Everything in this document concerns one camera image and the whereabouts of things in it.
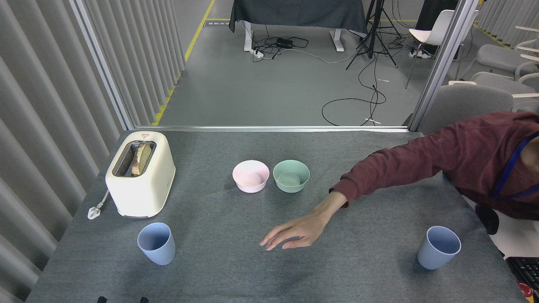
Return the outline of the person's right hand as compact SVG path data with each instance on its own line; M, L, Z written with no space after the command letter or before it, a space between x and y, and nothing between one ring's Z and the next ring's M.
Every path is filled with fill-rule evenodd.
M308 247L322 234L339 208L340 205L331 206L322 202L308 215L272 228L259 245L264 246L267 251L275 249L279 244L282 249Z

